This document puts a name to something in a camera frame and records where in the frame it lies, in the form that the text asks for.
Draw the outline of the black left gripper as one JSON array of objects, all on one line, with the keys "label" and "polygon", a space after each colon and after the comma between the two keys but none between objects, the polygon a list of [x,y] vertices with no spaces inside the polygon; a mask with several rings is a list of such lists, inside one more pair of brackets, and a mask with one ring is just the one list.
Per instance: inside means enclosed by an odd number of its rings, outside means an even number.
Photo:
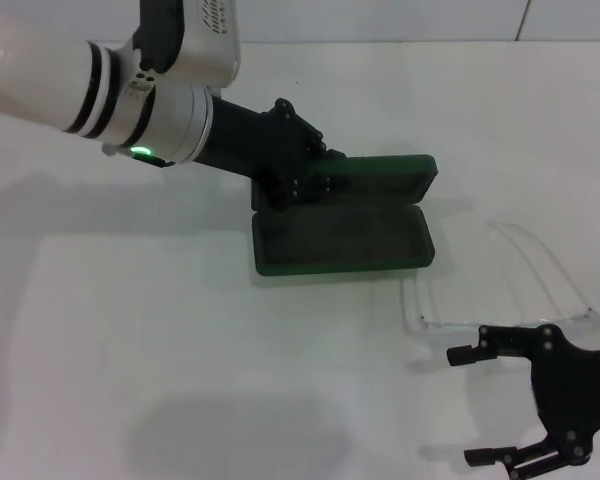
[{"label": "black left gripper", "polygon": [[257,113],[226,100],[212,100],[213,118],[197,161],[251,180],[253,208],[289,208],[345,195],[351,180],[317,173],[319,161],[345,158],[323,134],[279,98]]}]

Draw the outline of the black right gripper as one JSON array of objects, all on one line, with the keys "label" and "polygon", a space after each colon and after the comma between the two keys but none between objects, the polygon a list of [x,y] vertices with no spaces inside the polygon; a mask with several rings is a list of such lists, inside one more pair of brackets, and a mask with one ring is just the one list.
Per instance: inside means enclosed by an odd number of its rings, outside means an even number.
[{"label": "black right gripper", "polygon": [[539,328],[482,325],[478,344],[449,348],[451,366],[498,357],[524,357],[531,362],[531,386],[538,417],[547,436],[524,448],[465,450],[470,467],[500,463],[511,480],[532,479],[581,466],[593,452],[600,430],[600,350],[572,344],[555,325]]}]

